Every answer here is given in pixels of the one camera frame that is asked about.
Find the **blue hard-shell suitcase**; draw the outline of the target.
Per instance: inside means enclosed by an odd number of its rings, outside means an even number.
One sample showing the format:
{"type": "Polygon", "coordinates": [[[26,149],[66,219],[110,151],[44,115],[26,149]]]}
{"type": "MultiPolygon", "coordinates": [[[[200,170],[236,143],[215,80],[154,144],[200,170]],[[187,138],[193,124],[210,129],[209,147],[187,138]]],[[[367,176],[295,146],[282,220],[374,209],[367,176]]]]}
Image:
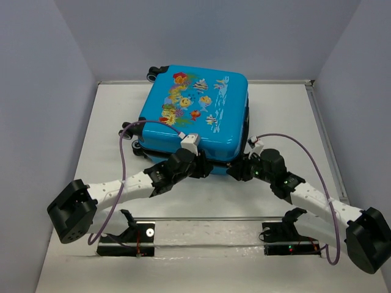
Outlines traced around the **blue hard-shell suitcase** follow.
{"type": "Polygon", "coordinates": [[[132,141],[133,153],[153,163],[180,147],[178,132],[198,134],[198,149],[225,175],[244,152],[249,133],[248,80],[241,73],[184,65],[150,67],[152,87],[139,125],[123,123],[119,134],[132,141]]]}

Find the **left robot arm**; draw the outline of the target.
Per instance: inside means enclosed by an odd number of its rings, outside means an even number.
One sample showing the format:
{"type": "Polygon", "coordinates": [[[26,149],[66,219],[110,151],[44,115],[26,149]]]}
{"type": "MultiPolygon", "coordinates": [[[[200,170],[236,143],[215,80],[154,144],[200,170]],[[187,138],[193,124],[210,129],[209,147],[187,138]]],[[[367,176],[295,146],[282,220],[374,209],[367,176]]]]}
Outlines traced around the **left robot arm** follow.
{"type": "Polygon", "coordinates": [[[98,214],[110,208],[104,217],[114,215],[115,206],[126,201],[151,198],[172,190],[187,177],[206,178],[213,170],[205,152],[198,155],[180,148],[167,160],[123,180],[85,184],[71,181],[47,207],[47,213],[61,243],[69,244],[87,233],[98,234],[92,225],[98,214]]]}

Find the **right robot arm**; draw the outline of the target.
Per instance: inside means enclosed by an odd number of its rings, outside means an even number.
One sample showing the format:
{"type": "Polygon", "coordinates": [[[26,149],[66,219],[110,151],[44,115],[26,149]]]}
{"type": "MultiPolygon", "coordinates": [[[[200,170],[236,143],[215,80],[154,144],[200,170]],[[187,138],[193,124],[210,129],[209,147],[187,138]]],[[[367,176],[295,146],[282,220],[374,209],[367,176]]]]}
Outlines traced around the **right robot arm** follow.
{"type": "Polygon", "coordinates": [[[346,248],[350,260],[364,272],[374,274],[390,259],[390,227],[379,210],[363,210],[328,198],[289,172],[277,150],[246,155],[227,174],[238,181],[264,181],[277,198],[318,217],[320,225],[332,225],[331,239],[338,248],[346,248]]]}

